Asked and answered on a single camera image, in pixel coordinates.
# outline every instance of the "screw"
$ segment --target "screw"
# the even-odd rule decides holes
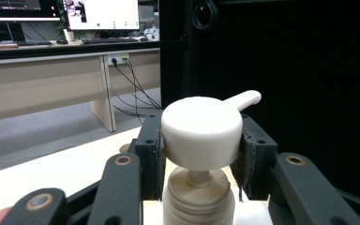
[[[25,206],[28,211],[37,211],[46,207],[53,201],[53,195],[49,193],[38,194],[30,199]]]

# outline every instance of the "metal bolt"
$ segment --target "metal bolt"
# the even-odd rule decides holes
[[[38,194],[30,199],[25,206],[28,211],[37,211],[46,207],[53,201],[53,195],[49,193]]]
[[[300,157],[289,156],[286,157],[286,160],[292,165],[296,166],[303,166],[304,164],[306,164],[306,162]]]
[[[115,159],[115,164],[118,166],[125,166],[131,162],[131,157],[123,156]]]

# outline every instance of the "cable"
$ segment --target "cable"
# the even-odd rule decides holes
[[[116,107],[116,106],[114,106],[114,108],[117,109],[118,111],[122,112],[122,113],[127,114],[127,115],[137,116],[138,119],[139,119],[139,121],[140,121],[140,123],[143,125],[143,122],[142,122],[142,119],[141,119],[141,118],[145,118],[146,115],[140,114],[140,113],[139,113],[139,109],[147,109],[147,108],[140,107],[140,106],[138,105],[138,101],[141,101],[141,102],[143,102],[144,104],[153,106],[153,107],[154,107],[155,109],[157,109],[157,110],[160,110],[160,106],[159,106],[150,96],[148,96],[148,95],[145,93],[144,89],[143,89],[142,86],[140,85],[139,80],[137,79],[137,77],[136,77],[136,75],[135,75],[135,73],[134,73],[134,69],[133,69],[133,66],[131,65],[130,60],[129,60],[128,58],[124,58],[123,60],[127,62],[127,66],[128,66],[128,68],[129,68],[129,70],[130,70],[130,72],[131,72],[131,74],[132,74],[132,79],[133,79],[133,81],[132,81],[128,76],[126,76],[125,73],[122,72],[121,69],[119,69],[119,67],[118,67],[117,64],[116,64],[116,60],[112,60],[112,62],[113,62],[113,64],[115,65],[116,69],[134,86],[134,94],[131,93],[131,95],[134,96],[134,105],[130,105],[130,104],[126,103],[126,102],[125,102],[123,99],[121,99],[119,96],[118,96],[118,98],[119,98],[119,100],[121,100],[121,101],[122,101],[123,103],[125,103],[126,105],[131,106],[131,107],[134,107],[136,112],[127,112],[127,111],[124,111],[124,110],[119,109],[119,108]],[[145,102],[145,101],[142,101],[140,98],[137,97],[137,91],[138,91],[138,90],[139,90],[140,92],[142,92],[142,93],[147,97],[147,99],[150,101],[151,104],[149,104],[149,103],[147,103],[147,102]]]
[[[45,39],[45,37],[43,37],[29,22],[28,22],[27,24],[28,24],[29,27],[31,27],[31,28],[35,31],[35,33],[37,33],[42,39],[47,40],[47,39]]]
[[[204,0],[192,13],[192,24],[199,30],[212,31],[218,26],[218,8],[212,0]]]
[[[134,105],[130,105],[130,104],[126,103],[126,102],[125,102],[123,99],[121,99],[119,96],[117,96],[117,98],[118,98],[120,101],[122,101],[122,103],[124,103],[125,105],[128,105],[128,106],[130,106],[130,107],[136,107],[136,106],[134,106]],[[136,98],[137,98],[140,102],[148,105],[148,103],[142,101],[142,100],[139,99],[138,97],[136,97]],[[140,109],[146,109],[146,110],[155,109],[155,107],[140,107],[140,106],[139,106],[139,108],[140,108]]]
[[[134,113],[134,112],[125,111],[125,110],[122,110],[122,109],[120,109],[120,108],[118,108],[118,107],[116,107],[116,106],[113,106],[113,107],[114,107],[115,109],[117,109],[119,112],[124,113],[124,114],[126,114],[126,115],[137,116],[137,114]],[[142,118],[147,117],[147,115],[145,115],[145,114],[139,114],[139,116],[142,117]]]
[[[133,79],[136,80],[137,84],[140,86],[140,89],[142,89],[142,92],[143,92],[143,93],[145,94],[145,96],[150,100],[151,104],[154,105],[154,106],[156,106],[156,109],[157,109],[157,110],[160,110],[161,107],[160,107],[151,97],[149,97],[149,96],[145,93],[144,89],[142,88],[142,85],[139,83],[139,80],[137,80],[137,77],[136,77],[135,74],[134,74],[133,66],[132,66],[131,63],[130,63],[130,60],[126,58],[125,61],[127,62],[127,65],[128,65],[129,68],[130,68],[130,71],[131,71],[131,73],[132,73],[132,75],[133,75]]]
[[[10,25],[10,23],[7,23],[7,27],[12,27],[12,28],[16,29],[17,31],[22,32],[23,35],[27,36],[27,34],[25,34],[22,30],[20,30],[19,28],[15,27],[15,26]],[[8,31],[10,32],[11,39],[14,40],[13,36],[11,35],[10,28],[8,29]]]
[[[125,73],[123,73],[122,72],[122,70],[121,69],[119,69],[119,67],[116,65],[116,64],[114,64],[115,65],[115,67],[116,67],[116,69],[131,83],[131,84],[133,84],[133,86],[135,86],[135,88],[137,88],[139,91],[141,91],[149,100],[150,100],[150,102],[151,102],[151,104],[157,109],[157,110],[160,110],[160,106],[151,98],[151,97],[149,97],[146,93],[145,93],[145,91],[143,90],[143,88],[140,86],[138,86],[135,82],[133,82],[127,75],[125,75]]]

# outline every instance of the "white table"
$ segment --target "white table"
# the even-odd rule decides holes
[[[60,188],[66,196],[86,188],[101,178],[107,159],[118,154],[122,146],[137,138],[139,132],[139,127],[134,128],[0,171],[0,209],[13,205],[26,194],[40,188]],[[165,183],[175,167],[167,160]],[[223,168],[223,171],[233,185],[234,196],[237,198],[238,190],[230,168]],[[143,205],[144,224],[160,224],[161,202],[144,201]],[[235,210],[235,214],[243,218],[253,218],[262,212],[268,215],[262,202],[249,202],[245,196],[244,203],[236,201]]]

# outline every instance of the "keyboard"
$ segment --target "keyboard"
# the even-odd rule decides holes
[[[122,37],[110,37],[110,38],[86,38],[82,39],[83,44],[110,44],[110,43],[129,43],[138,42],[135,38],[122,38]]]
[[[49,40],[15,40],[13,43],[16,43],[18,46],[38,46],[38,45],[53,45]]]

